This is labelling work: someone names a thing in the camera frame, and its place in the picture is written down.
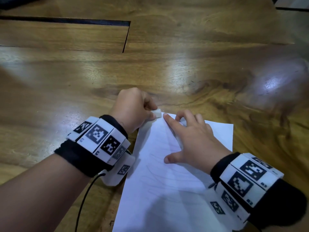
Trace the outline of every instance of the wrist-mounted tracker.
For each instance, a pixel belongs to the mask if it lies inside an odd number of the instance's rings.
[[[248,220],[263,227],[263,210],[264,215],[266,211],[273,211],[261,209],[267,205],[263,203],[267,200],[264,196],[283,176],[282,172],[250,153],[226,156],[211,170],[215,183],[207,192],[210,208],[229,229],[241,230]]]
[[[129,145],[126,131],[112,116],[91,116],[68,134],[55,153],[89,177],[104,173],[102,181],[116,186],[135,162]]]

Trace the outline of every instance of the white paper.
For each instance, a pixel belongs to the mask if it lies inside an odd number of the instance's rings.
[[[232,150],[233,124],[205,122]],[[163,117],[139,129],[133,151],[137,160],[128,173],[113,232],[230,231],[206,203],[211,177],[187,164],[164,164],[164,157],[177,151],[180,146]]]

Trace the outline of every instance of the black cable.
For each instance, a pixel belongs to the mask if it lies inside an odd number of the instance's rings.
[[[90,188],[92,187],[92,185],[95,183],[95,181],[96,181],[99,177],[102,177],[102,176],[105,176],[105,175],[106,175],[105,173],[102,173],[102,174],[97,175],[97,176],[95,177],[95,179],[93,179],[93,181],[91,182],[90,186],[88,187],[88,189],[87,189],[87,191],[86,191],[86,194],[84,195],[82,204],[80,205],[80,208],[79,208],[79,212],[78,212],[77,219],[76,219],[75,232],[77,232],[77,227],[78,227],[78,221],[79,221],[80,213],[82,212],[82,208],[83,208],[85,199],[86,199],[86,197],[87,197],[87,195],[88,195],[88,192],[89,192]]]

